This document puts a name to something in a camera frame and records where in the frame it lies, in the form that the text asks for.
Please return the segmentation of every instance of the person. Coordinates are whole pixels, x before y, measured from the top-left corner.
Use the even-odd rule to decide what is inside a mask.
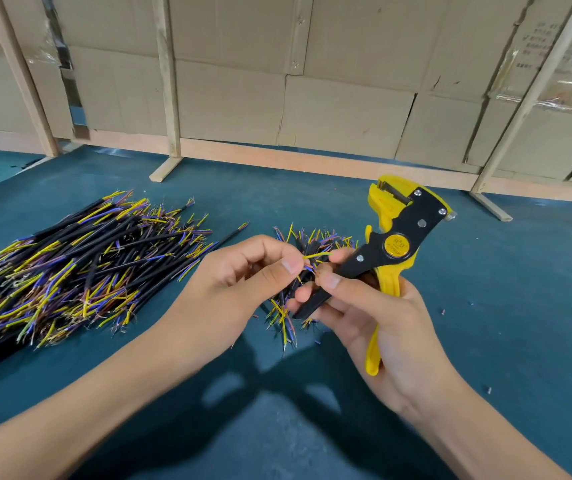
[[[335,250],[315,283],[331,298],[315,319],[333,330],[372,392],[408,421],[462,479],[570,476],[471,389],[449,362],[422,297],[401,296],[333,273],[353,250]],[[250,316],[304,266],[290,244],[251,237],[205,257],[170,309],[149,330],[70,386],[0,425],[0,480],[54,479],[74,469],[124,421],[197,373],[238,339]],[[297,290],[288,307],[310,297]],[[364,372],[379,325],[383,367]]]

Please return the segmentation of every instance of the person's left hand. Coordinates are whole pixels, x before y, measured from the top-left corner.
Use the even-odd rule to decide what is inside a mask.
[[[267,235],[213,251],[150,331],[168,347],[180,347],[197,371],[232,346],[258,306],[303,267],[294,246]]]

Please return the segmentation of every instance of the pile of cables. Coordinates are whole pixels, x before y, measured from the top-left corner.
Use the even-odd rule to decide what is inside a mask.
[[[131,195],[115,192],[0,251],[0,360],[93,324],[123,330],[162,287],[247,226],[208,243],[208,214],[181,220],[193,199],[173,210]]]
[[[273,328],[277,336],[281,335],[283,352],[285,353],[287,344],[297,347],[297,335],[290,319],[290,313],[286,308],[286,302],[295,296],[295,290],[301,285],[315,281],[317,266],[328,262],[328,256],[332,250],[346,247],[356,249],[359,241],[353,242],[352,236],[344,237],[335,231],[322,231],[321,229],[314,229],[309,235],[303,228],[295,232],[292,230],[292,224],[286,237],[279,228],[275,227],[274,229],[277,239],[293,244],[304,255],[304,259],[308,260],[297,278],[270,299],[269,303],[272,305],[272,309],[270,306],[262,305],[267,313],[268,329]],[[314,320],[309,317],[302,322],[301,328],[305,329],[311,323],[314,323]]]

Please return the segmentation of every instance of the clear packing tape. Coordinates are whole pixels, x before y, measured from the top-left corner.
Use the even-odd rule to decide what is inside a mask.
[[[490,97],[519,102],[552,48],[564,21],[572,10],[572,0],[534,0],[517,28],[506,58],[498,72]],[[538,105],[572,112],[572,44]]]
[[[59,58],[42,0],[3,0],[26,60],[57,64]],[[0,55],[3,49],[0,44]]]

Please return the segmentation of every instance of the teal work surface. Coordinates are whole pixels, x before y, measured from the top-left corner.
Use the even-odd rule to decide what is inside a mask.
[[[215,237],[250,221],[236,240],[291,222],[362,237],[376,223],[364,180],[186,159],[150,182],[162,161],[82,148],[1,182],[0,249],[116,189],[174,206],[194,196]],[[405,276],[468,383],[572,474],[572,204],[493,196],[514,217],[501,223],[464,193],[439,193],[459,215],[434,230]],[[1,363],[0,423],[149,328],[182,285],[162,290],[126,333],[84,331]],[[282,357],[252,319],[232,349],[138,413],[76,476],[452,478],[372,397],[332,333],[298,338]]]

